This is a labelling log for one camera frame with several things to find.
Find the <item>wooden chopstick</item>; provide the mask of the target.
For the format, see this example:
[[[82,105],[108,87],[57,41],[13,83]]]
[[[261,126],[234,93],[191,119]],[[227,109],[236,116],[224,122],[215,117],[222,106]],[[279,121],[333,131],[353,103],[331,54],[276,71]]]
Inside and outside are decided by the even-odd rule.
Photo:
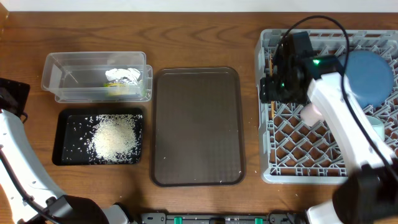
[[[269,55],[269,76],[273,76],[273,61],[272,54]],[[274,101],[271,101],[271,118],[274,119],[275,111],[274,111]]]

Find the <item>dark blue plate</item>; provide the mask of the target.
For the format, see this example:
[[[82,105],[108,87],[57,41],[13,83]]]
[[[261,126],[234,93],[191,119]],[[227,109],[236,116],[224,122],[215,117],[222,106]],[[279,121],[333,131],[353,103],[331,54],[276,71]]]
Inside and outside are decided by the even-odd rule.
[[[392,93],[392,69],[385,59],[374,52],[350,52],[345,76],[348,79],[345,92],[352,93],[362,109],[369,105],[380,106]]]

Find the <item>white tissue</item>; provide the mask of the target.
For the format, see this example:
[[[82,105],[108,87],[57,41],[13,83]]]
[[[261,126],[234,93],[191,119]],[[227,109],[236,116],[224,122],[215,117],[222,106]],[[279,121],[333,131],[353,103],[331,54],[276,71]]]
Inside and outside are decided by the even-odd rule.
[[[111,83],[127,83],[137,85],[141,72],[136,68],[114,68],[105,72],[107,80]]]

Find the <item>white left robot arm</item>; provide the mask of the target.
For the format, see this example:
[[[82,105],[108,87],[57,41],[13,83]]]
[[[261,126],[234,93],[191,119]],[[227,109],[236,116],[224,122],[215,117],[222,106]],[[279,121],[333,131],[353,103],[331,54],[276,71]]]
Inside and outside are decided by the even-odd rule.
[[[1,79],[1,187],[14,223],[133,223],[119,203],[100,208],[67,195],[49,176],[24,130],[30,85]]]

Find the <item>yellow green snack wrapper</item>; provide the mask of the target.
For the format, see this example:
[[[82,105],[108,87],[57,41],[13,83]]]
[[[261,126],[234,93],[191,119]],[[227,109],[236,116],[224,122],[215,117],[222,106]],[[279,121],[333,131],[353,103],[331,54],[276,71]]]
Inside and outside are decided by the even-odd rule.
[[[116,80],[115,82],[105,83],[109,95],[141,95],[143,92],[143,83],[139,82],[124,82]]]

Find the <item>pile of rice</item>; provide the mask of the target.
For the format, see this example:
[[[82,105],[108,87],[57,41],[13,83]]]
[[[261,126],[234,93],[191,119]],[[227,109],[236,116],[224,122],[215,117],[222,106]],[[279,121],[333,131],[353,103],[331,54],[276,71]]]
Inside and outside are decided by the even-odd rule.
[[[97,155],[111,159],[115,153],[128,152],[132,149],[136,137],[129,118],[105,118],[99,124],[93,144]]]

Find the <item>mint green bowl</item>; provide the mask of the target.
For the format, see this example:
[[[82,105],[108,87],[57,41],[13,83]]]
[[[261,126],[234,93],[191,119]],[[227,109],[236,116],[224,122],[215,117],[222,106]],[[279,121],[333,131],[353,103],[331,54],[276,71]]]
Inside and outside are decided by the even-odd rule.
[[[372,116],[366,116],[366,117],[370,122],[371,126],[373,127],[373,130],[375,130],[377,135],[384,141],[385,140],[384,123],[380,119],[374,118]]]

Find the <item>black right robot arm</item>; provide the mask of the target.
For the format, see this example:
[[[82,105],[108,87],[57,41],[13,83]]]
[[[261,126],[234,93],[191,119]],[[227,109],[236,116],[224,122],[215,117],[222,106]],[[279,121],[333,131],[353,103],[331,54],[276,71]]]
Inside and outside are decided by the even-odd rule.
[[[397,156],[363,112],[392,91],[393,74],[379,55],[277,54],[261,80],[264,103],[300,103],[306,125],[325,121],[341,151],[348,179],[332,199],[307,210],[309,223],[372,223],[397,214]]]

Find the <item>pink cup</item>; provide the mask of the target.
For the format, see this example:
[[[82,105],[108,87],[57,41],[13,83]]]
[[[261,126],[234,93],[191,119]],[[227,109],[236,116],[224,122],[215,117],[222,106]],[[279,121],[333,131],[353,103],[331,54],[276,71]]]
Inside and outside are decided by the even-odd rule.
[[[314,126],[318,122],[324,121],[323,115],[313,103],[309,103],[301,109],[300,117],[301,120],[309,127]]]

